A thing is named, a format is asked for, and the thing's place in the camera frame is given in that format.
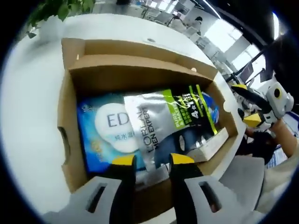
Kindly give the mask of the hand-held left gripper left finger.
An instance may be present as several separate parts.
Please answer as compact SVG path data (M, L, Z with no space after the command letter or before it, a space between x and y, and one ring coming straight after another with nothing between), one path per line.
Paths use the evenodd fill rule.
M47 224L132 224L136 156L118 157L90 179L58 212L44 214Z

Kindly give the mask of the person's right hand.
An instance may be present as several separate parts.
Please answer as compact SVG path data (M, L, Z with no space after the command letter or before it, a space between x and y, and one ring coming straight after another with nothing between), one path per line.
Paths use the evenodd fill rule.
M274 139L277 143L283 142L284 140L289 139L289 137L293 137L282 119L278 119L274 124L272 124L269 131L275 135Z

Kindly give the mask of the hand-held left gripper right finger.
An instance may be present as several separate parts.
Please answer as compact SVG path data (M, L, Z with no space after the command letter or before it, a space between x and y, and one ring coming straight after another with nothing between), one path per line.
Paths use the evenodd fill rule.
M194 160L171 153L170 181L178 224L257 224L259 212L242 206L236 194L203 175Z

